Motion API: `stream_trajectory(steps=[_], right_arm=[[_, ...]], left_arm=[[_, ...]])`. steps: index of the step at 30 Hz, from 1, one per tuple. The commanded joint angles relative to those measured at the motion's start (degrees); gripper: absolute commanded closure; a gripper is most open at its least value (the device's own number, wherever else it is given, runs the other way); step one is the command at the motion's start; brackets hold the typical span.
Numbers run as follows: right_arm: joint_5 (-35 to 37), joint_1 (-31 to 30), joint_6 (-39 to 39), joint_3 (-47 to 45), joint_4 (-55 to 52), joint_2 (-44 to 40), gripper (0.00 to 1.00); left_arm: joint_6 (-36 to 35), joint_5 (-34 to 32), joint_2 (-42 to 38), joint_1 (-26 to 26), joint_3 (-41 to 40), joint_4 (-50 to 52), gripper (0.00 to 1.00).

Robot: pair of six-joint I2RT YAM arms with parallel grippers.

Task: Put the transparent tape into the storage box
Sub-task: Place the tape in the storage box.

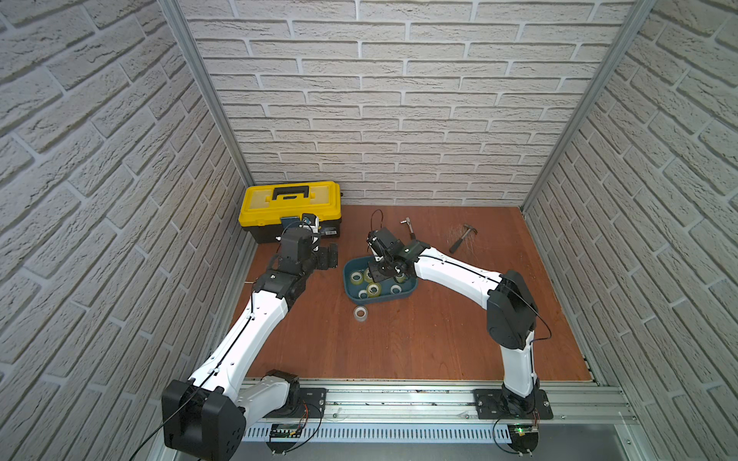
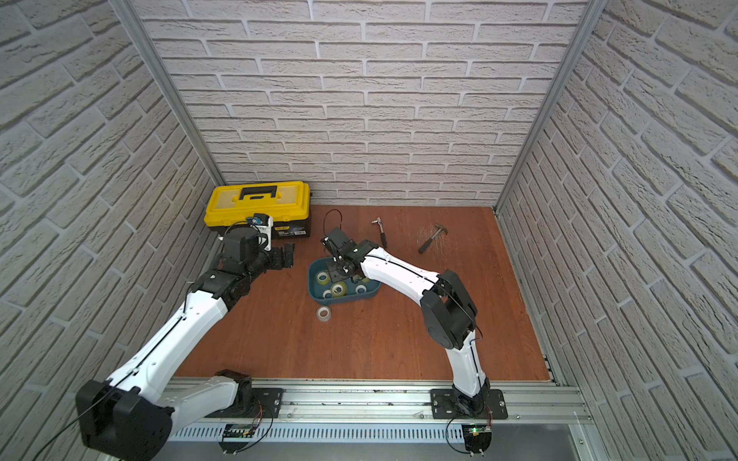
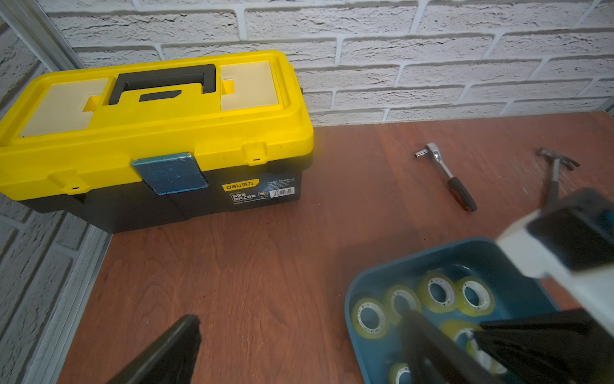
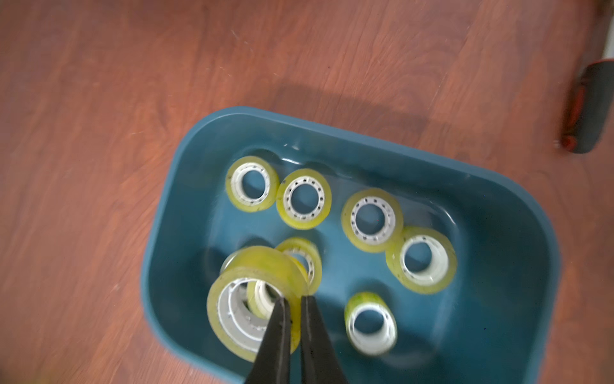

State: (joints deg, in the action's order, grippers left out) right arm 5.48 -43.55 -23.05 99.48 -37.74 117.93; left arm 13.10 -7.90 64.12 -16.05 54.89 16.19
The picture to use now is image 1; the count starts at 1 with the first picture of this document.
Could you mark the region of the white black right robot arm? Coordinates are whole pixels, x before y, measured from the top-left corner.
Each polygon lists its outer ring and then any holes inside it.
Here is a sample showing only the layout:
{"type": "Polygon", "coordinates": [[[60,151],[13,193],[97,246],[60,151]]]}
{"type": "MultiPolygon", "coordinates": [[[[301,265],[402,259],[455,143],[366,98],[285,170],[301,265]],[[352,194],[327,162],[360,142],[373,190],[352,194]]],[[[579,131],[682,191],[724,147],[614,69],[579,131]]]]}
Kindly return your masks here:
{"type": "Polygon", "coordinates": [[[487,271],[445,255],[431,245],[401,242],[386,228],[369,232],[369,263],[376,282],[405,276],[449,288],[486,311],[486,330],[500,346],[505,370],[501,406],[509,415],[534,413],[540,383],[534,367],[534,332],[538,308],[522,275],[487,271]]]}

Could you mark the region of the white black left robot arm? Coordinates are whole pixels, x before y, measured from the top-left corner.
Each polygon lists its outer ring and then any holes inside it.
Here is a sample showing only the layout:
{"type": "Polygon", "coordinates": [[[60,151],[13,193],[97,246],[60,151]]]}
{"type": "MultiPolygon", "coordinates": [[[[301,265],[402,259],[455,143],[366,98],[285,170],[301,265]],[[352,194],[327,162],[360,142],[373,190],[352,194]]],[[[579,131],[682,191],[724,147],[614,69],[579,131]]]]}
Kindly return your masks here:
{"type": "Polygon", "coordinates": [[[163,442],[201,460],[229,460],[246,429],[268,415],[308,409],[298,376],[272,371],[239,394],[246,373],[276,326],[304,293],[316,270],[337,265],[336,245],[322,247],[316,223],[288,226],[267,271],[254,282],[247,307],[209,358],[187,380],[161,394],[163,442]]]}

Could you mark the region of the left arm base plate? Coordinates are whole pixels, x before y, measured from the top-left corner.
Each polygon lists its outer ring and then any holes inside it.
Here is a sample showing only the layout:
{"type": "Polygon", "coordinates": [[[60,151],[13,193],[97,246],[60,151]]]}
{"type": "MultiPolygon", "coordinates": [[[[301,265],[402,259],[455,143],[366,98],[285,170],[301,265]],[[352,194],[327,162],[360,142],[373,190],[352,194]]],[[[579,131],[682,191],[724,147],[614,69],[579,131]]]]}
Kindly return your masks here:
{"type": "Polygon", "coordinates": [[[326,395],[328,390],[319,387],[301,387],[291,398],[291,418],[302,418],[306,414],[311,419],[319,419],[325,410],[326,395]]]}

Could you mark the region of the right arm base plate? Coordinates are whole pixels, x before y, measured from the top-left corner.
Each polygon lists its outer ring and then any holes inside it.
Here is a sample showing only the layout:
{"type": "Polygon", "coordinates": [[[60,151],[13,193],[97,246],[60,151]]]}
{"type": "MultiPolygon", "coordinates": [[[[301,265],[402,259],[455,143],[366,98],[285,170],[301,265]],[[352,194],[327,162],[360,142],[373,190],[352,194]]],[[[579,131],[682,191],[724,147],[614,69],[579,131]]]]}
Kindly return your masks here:
{"type": "Polygon", "coordinates": [[[553,420],[552,405],[545,391],[534,388],[528,397],[520,397],[505,386],[499,389],[474,389],[473,397],[480,420],[536,419],[553,420]]]}

